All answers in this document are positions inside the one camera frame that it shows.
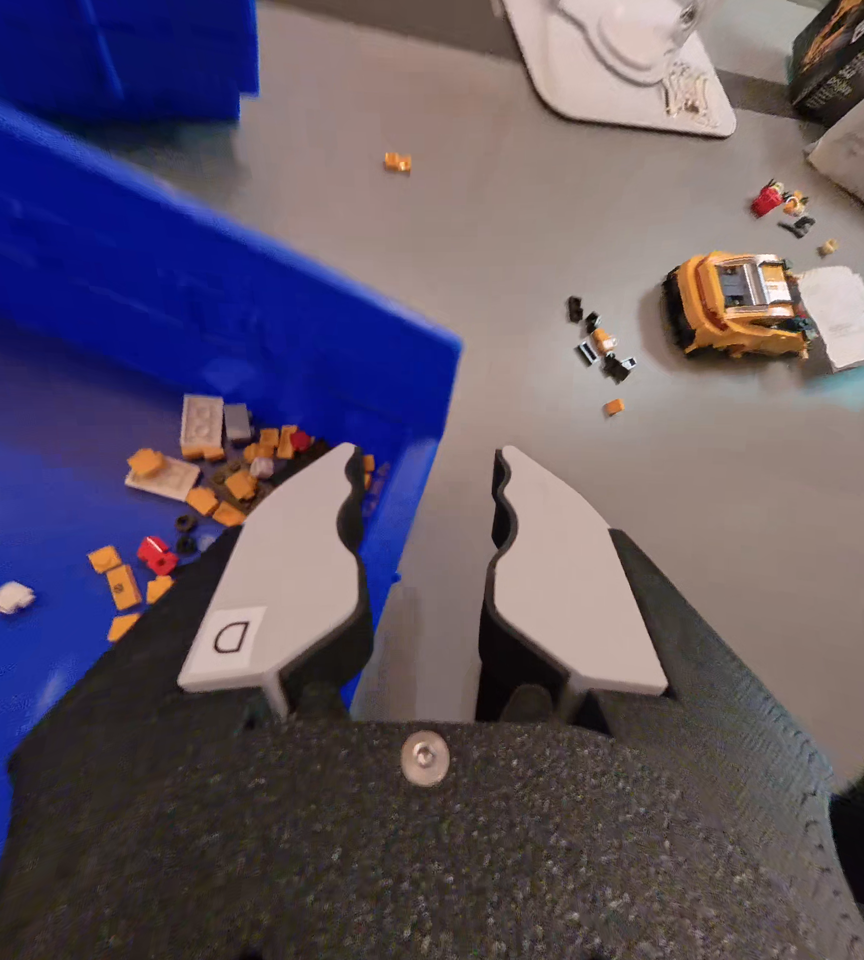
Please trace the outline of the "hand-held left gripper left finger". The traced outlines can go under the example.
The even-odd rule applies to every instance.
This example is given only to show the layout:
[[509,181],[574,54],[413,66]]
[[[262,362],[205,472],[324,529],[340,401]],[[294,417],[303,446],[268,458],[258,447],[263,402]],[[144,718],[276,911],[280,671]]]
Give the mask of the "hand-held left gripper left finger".
[[176,683],[258,690],[270,712],[346,719],[374,625],[361,557],[364,455],[342,442],[268,494],[233,546]]

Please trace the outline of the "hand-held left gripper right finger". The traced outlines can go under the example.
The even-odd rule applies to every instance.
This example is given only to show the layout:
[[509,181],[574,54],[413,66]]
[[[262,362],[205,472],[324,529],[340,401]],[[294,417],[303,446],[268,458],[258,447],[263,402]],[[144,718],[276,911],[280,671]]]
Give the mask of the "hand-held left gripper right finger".
[[602,693],[668,697],[670,682],[615,531],[516,446],[495,451],[494,554],[478,634],[475,718],[523,715],[524,694],[565,723],[606,726]]

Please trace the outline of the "mixed toy bricks heap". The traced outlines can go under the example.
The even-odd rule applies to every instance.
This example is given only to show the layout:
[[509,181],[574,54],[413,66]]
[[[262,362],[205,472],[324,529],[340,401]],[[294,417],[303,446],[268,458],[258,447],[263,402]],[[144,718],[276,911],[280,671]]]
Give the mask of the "mixed toy bricks heap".
[[27,384],[0,395],[0,660],[40,658],[108,638],[191,642],[224,570],[200,523],[232,546],[245,518],[318,457],[292,427],[257,451],[225,432],[231,407],[187,396],[181,442],[166,449],[176,400]]

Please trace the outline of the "large pile of toy bricks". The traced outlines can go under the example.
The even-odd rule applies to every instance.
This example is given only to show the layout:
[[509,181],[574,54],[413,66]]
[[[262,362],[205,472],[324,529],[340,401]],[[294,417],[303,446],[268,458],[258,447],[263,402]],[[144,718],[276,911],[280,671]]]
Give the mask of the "large pile of toy bricks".
[[599,312],[586,312],[582,298],[572,294],[566,300],[566,314],[569,323],[581,329],[582,336],[573,352],[582,364],[588,369],[599,367],[604,377],[616,385],[624,384],[636,369],[637,361],[618,356],[618,340],[603,326]]

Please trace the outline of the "blue plastic bin holding bricks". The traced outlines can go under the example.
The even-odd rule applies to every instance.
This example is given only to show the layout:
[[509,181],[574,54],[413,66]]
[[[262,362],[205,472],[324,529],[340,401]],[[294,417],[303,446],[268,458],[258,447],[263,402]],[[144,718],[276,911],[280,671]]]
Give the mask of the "blue plastic bin holding bricks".
[[109,646],[87,554],[181,507],[126,487],[176,455],[182,396],[351,441],[381,618],[444,433],[454,334],[0,100],[0,858],[21,739]]

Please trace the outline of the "torn white paper bag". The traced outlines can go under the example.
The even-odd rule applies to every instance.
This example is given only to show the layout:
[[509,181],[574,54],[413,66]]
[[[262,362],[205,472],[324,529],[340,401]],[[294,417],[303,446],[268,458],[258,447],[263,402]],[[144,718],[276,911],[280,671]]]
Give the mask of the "torn white paper bag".
[[864,367],[864,280],[844,266],[808,270],[799,293],[834,374]]

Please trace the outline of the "black toy set box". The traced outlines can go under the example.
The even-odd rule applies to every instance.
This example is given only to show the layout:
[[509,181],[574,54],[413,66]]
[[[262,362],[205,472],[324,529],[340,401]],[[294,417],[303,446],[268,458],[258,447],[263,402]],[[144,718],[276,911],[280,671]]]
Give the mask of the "black toy set box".
[[830,1],[796,37],[788,93],[802,118],[831,126],[864,100],[864,1]]

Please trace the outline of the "yellow toy brick car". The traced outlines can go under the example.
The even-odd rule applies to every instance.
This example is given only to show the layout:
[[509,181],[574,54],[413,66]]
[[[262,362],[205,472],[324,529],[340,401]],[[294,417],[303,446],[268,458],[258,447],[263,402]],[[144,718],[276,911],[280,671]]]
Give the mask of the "yellow toy brick car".
[[716,250],[670,270],[662,282],[669,329],[685,356],[717,352],[809,358],[818,330],[800,275],[772,254]]

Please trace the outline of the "small group of toy bricks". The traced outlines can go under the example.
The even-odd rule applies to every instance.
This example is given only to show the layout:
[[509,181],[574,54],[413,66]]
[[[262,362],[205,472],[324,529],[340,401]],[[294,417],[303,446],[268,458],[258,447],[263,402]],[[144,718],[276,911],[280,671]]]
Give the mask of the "small group of toy bricks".
[[801,191],[783,193],[778,226],[798,239],[805,238],[816,224],[816,219],[809,213],[809,202],[810,198]]

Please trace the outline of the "sticker sheet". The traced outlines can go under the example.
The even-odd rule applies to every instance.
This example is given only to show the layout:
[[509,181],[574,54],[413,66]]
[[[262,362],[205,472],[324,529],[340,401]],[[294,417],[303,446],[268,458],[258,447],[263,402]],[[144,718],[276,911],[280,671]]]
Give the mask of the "sticker sheet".
[[678,59],[666,68],[661,86],[668,117],[683,117],[703,127],[715,125],[705,72]]

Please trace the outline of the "white adjustable stand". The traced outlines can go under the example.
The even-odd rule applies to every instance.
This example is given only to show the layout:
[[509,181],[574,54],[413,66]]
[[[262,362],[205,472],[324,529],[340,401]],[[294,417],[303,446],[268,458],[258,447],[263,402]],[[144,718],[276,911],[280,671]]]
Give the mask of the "white adjustable stand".
[[[699,28],[716,2],[504,1],[533,88],[570,121],[726,139],[735,111]],[[708,75],[714,126],[665,114],[662,77],[675,61]]]

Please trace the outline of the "blue plastic bin holding paper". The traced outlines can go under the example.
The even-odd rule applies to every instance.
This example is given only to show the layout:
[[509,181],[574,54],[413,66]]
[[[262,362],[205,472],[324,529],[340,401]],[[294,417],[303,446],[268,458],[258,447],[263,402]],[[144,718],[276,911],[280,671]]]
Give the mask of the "blue plastic bin holding paper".
[[235,122],[259,85],[253,1],[0,1],[0,99],[85,122]]

